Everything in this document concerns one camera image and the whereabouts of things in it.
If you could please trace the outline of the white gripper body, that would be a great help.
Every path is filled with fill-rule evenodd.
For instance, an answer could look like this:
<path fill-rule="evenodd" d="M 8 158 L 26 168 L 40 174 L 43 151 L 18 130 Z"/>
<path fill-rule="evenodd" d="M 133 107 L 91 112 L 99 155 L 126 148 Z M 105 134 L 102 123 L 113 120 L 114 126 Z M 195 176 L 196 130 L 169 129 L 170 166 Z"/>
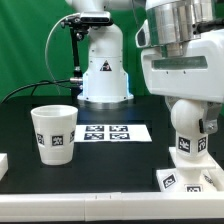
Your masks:
<path fill-rule="evenodd" d="M 151 94 L 224 103 L 224 30 L 201 34 L 180 57 L 164 58 L 158 47 L 141 53 Z"/>

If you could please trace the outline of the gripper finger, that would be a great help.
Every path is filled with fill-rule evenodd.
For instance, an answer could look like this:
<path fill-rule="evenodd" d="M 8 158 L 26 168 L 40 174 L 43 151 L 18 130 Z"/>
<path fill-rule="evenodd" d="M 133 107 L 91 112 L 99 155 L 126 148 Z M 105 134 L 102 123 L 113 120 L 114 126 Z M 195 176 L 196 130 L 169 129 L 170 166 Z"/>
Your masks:
<path fill-rule="evenodd" d="M 170 96 L 165 97 L 165 103 L 166 103 L 166 106 L 167 106 L 169 111 L 172 110 L 175 102 L 176 102 L 176 99 L 174 97 L 170 97 Z"/>
<path fill-rule="evenodd" d="M 218 131 L 218 116 L 222 104 L 215 102 L 202 102 L 202 118 L 199 120 L 200 132 L 203 134 L 213 134 Z"/>

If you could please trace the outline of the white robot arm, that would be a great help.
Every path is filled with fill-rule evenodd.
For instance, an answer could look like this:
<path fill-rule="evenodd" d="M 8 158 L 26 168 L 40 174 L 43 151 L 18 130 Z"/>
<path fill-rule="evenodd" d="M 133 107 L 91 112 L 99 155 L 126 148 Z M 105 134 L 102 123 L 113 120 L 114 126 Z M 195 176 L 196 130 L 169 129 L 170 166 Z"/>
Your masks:
<path fill-rule="evenodd" d="M 146 11 L 135 40 L 149 92 L 165 96 L 170 106 L 181 98 L 201 103 L 199 130 L 217 131 L 224 104 L 224 19 L 215 17 L 214 0 L 65 1 L 76 10 L 73 22 L 89 33 L 85 101 L 112 102 L 126 95 L 122 33 L 110 12 L 136 3 Z"/>

